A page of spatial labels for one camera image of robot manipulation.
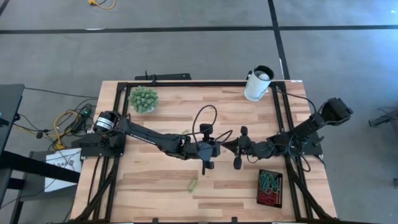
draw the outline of white mug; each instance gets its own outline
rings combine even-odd
[[[259,101],[268,92],[268,86],[274,78],[274,72],[267,66],[259,65],[250,71],[244,95],[250,101]]]

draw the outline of green object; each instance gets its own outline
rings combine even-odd
[[[191,182],[189,182],[188,184],[188,192],[192,193],[193,190],[195,190],[195,188],[197,187],[197,185],[198,185],[198,179],[197,178],[192,179]]]
[[[134,110],[140,114],[146,114],[153,111],[159,104],[157,92],[144,86],[135,88],[132,91],[129,99],[130,103],[134,107]]]

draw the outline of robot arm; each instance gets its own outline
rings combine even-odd
[[[107,150],[118,152],[124,147],[126,135],[157,146],[166,155],[182,160],[200,159],[203,161],[202,173],[205,169],[213,169],[212,157],[220,155],[220,142],[210,137],[213,127],[210,124],[201,124],[200,133],[204,134],[202,141],[191,142],[188,135],[161,134],[151,129],[130,121],[130,116],[122,118],[114,111],[104,111],[94,125],[93,134],[86,134],[81,139],[74,141],[75,147],[82,151]]]
[[[234,153],[234,168],[240,169],[242,155],[268,159],[287,153],[288,147],[300,149],[307,142],[308,136],[326,125],[338,126],[350,119],[353,111],[340,99],[332,98],[312,114],[309,119],[288,132],[276,134],[267,138],[267,141],[255,143],[248,137],[248,129],[241,128],[241,136],[234,141],[226,142],[224,147]]]

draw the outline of green plant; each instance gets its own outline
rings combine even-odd
[[[157,92],[144,86],[135,88],[132,91],[129,99],[134,107],[134,110],[140,114],[151,112],[159,103]]]

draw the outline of floor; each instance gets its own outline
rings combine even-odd
[[[189,72],[194,79],[241,79],[256,65],[267,65],[277,79],[303,80],[307,96],[316,105],[341,97],[354,110],[351,120],[338,129],[320,131],[325,136],[322,147],[338,216],[395,223],[398,190],[393,188],[392,178],[398,177],[396,134],[390,124],[370,128],[368,120],[383,114],[378,108],[398,106],[398,27],[384,26],[398,24],[398,1],[274,0],[280,28],[271,19],[267,0],[116,1],[114,9],[105,11],[79,0],[0,0],[1,83],[96,96],[103,80],[132,80],[145,70]],[[280,30],[281,41],[268,28],[76,31],[273,25]],[[50,29],[61,32],[31,31]],[[49,128],[58,114],[81,100],[26,90],[20,113],[36,126]],[[48,146],[44,139],[13,129],[7,150],[27,156]],[[4,202],[16,195],[7,191]],[[71,205],[70,198],[26,203],[20,223],[61,222]],[[8,222],[11,211],[12,205],[0,210],[1,223]]]

